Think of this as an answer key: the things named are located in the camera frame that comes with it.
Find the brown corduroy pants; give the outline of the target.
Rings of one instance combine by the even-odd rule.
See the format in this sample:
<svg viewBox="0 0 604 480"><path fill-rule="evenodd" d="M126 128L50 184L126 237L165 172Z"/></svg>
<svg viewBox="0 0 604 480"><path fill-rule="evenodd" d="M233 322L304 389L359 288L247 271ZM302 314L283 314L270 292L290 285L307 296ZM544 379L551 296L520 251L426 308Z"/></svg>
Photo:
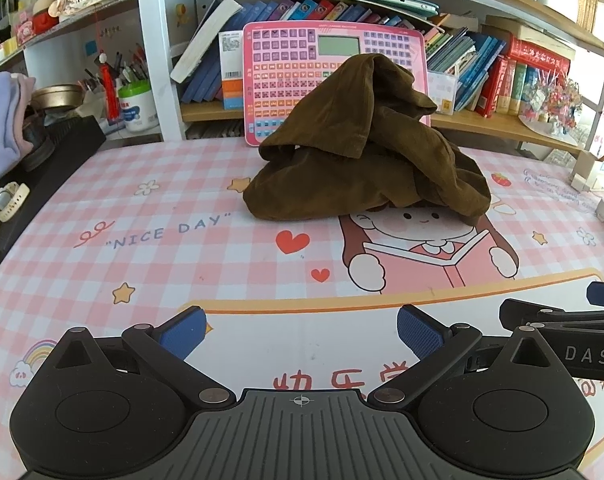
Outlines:
<svg viewBox="0 0 604 480"><path fill-rule="evenodd" d="M414 82L382 54L349 58L261 143L266 164L243 192L247 210L301 221L429 203L475 224L492 200L487 181L422 124L436 106Z"/></svg>

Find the pink checkered cartoon desk mat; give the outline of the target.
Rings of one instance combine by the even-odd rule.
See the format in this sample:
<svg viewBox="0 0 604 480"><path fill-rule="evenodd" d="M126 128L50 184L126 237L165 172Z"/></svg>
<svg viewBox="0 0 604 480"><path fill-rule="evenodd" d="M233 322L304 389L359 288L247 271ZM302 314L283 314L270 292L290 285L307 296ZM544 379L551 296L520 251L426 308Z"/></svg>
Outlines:
<svg viewBox="0 0 604 480"><path fill-rule="evenodd" d="M242 193L263 163L239 139L89 159L0 264L0 479L23 471L12 408L73 326L116 336L198 304L206 332L188 361L226 387L369 392L417 362L401 304L487 335L509 297L588 309L604 281L596 200L562 168L473 158L492 192L480 242L458 222L410 230L387 214L259 221Z"/></svg>

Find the wooden shelf board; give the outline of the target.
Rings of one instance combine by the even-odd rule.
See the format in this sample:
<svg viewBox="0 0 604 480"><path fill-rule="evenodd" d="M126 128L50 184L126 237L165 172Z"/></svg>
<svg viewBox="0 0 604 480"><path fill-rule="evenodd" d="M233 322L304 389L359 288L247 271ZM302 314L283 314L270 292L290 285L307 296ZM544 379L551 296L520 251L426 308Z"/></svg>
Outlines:
<svg viewBox="0 0 604 480"><path fill-rule="evenodd" d="M206 122L207 120L242 119L242 110L224 110L219 101L190 103L180 105L181 116L184 122ZM469 110L462 110L453 116L434 114L431 116L434 128L456 130L483 134L502 140L528 142L546 148L553 148L572 154L577 157L582 149L579 146L568 144L549 136L542 136L522 124L521 120L510 115L494 115L484 118Z"/></svg>

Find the colourful candy bouquet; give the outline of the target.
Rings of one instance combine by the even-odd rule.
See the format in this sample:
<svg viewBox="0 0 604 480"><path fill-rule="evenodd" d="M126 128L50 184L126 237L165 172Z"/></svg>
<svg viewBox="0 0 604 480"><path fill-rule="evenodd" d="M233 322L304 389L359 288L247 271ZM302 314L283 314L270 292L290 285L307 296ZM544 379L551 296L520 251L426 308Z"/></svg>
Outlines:
<svg viewBox="0 0 604 480"><path fill-rule="evenodd" d="M530 130L564 139L576 128L581 110L579 85L570 77L542 70L526 76L518 119Z"/></svg>

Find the white smartwatch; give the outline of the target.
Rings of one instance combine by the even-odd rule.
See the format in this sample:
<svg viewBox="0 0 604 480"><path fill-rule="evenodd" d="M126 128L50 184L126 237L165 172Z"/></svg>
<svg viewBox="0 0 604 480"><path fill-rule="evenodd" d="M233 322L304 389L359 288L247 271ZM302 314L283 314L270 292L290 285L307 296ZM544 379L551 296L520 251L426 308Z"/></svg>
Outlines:
<svg viewBox="0 0 604 480"><path fill-rule="evenodd" d="M9 182L0 188L0 222L6 223L17 213L30 194L24 183Z"/></svg>

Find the red dictionary book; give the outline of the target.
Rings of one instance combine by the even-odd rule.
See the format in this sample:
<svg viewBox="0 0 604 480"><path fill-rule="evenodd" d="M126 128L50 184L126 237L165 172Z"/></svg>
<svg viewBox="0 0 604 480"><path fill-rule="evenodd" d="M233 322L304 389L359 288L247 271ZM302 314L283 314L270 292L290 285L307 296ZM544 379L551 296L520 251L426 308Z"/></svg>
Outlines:
<svg viewBox="0 0 604 480"><path fill-rule="evenodd" d="M480 92L480 97L477 100L475 111L484 118L492 117L494 114L499 91L506 76L508 68L508 59L502 55L498 55L494 64L490 68L488 78Z"/></svg>

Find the black box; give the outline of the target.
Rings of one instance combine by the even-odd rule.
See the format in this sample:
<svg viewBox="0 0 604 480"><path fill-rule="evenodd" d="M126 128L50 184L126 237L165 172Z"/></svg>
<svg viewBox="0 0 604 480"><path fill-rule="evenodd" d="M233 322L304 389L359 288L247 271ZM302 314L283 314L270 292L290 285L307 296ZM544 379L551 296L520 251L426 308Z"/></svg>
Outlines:
<svg viewBox="0 0 604 480"><path fill-rule="evenodd" d="M31 171L26 171L20 162L0 179L0 188L16 182L25 184L30 190L16 214L7 222L0 222L0 263L52 195L106 140L93 116L63 120L46 127L45 132L54 147L52 154Z"/></svg>

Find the white green-lid pen jar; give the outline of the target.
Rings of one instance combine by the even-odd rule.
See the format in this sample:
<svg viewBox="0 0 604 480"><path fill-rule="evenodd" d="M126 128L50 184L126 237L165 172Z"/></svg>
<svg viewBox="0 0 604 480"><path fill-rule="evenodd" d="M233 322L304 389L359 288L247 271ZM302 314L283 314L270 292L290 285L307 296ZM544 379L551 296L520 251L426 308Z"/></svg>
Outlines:
<svg viewBox="0 0 604 480"><path fill-rule="evenodd" d="M159 125L148 79L134 81L119 88L118 97L125 128L129 132L146 131Z"/></svg>

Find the red tassel ornament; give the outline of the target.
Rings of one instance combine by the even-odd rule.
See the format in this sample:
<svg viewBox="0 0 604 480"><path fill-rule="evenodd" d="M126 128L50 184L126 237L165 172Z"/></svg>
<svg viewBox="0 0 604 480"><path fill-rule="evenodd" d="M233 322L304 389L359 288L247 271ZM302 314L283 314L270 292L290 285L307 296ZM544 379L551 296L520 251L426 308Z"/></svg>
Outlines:
<svg viewBox="0 0 604 480"><path fill-rule="evenodd" d="M99 54L98 63L102 82L104 83L104 94L107 100L107 118L109 122L117 122L120 116L119 101L116 96L116 85L111 75L108 58L104 52Z"/></svg>

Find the blue books row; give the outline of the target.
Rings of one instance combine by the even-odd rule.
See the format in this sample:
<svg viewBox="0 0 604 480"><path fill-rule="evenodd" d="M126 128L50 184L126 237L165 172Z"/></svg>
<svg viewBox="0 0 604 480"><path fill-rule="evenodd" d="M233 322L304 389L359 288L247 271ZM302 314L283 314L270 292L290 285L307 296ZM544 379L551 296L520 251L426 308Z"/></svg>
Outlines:
<svg viewBox="0 0 604 480"><path fill-rule="evenodd" d="M231 18L221 29L221 32L241 30L253 22L265 22L270 18L279 4L278 0L270 2L258 1L244 3L243 9ZM183 104L211 102L221 98L221 63L219 62L218 35L206 51L201 64L195 69L186 89L183 90L180 101Z"/></svg>

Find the brass bowl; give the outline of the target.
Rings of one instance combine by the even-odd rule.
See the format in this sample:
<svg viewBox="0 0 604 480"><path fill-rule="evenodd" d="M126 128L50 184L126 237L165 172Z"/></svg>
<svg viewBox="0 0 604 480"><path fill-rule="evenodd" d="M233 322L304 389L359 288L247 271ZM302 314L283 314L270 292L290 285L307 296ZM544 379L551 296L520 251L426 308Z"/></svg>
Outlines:
<svg viewBox="0 0 604 480"><path fill-rule="evenodd" d="M35 90L31 98L34 110L55 113L75 110L83 104L84 90L79 84L56 84Z"/></svg>

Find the lavender folded cloth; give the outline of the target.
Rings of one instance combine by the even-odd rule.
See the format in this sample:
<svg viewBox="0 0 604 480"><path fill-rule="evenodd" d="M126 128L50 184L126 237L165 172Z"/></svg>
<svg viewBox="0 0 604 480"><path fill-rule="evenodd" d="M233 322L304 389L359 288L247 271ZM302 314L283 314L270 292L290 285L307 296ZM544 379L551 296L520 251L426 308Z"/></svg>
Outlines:
<svg viewBox="0 0 604 480"><path fill-rule="evenodd" d="M22 132L34 86L32 77L0 73L0 178L34 150Z"/></svg>

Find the white orange box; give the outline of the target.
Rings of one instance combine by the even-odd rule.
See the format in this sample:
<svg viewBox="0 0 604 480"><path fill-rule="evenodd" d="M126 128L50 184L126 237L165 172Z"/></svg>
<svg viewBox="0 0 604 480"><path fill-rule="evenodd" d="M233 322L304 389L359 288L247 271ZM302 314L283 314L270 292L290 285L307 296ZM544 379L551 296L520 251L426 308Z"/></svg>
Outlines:
<svg viewBox="0 0 604 480"><path fill-rule="evenodd" d="M221 102L225 110L243 107L243 32L231 30L218 35L221 63Z"/></svg>

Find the white leaning book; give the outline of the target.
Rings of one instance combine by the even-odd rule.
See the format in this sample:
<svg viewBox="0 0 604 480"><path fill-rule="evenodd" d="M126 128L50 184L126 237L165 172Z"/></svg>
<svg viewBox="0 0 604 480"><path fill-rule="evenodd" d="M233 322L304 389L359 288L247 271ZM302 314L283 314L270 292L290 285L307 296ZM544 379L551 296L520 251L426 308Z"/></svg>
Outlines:
<svg viewBox="0 0 604 480"><path fill-rule="evenodd" d="M223 0L215 6L175 64L171 72L172 81L181 84L195 71L221 29L242 9L243 6L236 0Z"/></svg>

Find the white bookshelf upright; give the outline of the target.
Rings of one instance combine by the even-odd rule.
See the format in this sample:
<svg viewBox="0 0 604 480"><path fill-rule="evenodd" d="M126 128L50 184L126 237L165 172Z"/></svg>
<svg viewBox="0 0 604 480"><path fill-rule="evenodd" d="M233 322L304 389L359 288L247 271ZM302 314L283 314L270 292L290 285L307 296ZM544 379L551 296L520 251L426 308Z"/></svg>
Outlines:
<svg viewBox="0 0 604 480"><path fill-rule="evenodd" d="M142 40L157 118L164 141L183 141L185 124L181 118L177 90L169 76L169 36L165 0L138 0Z"/></svg>

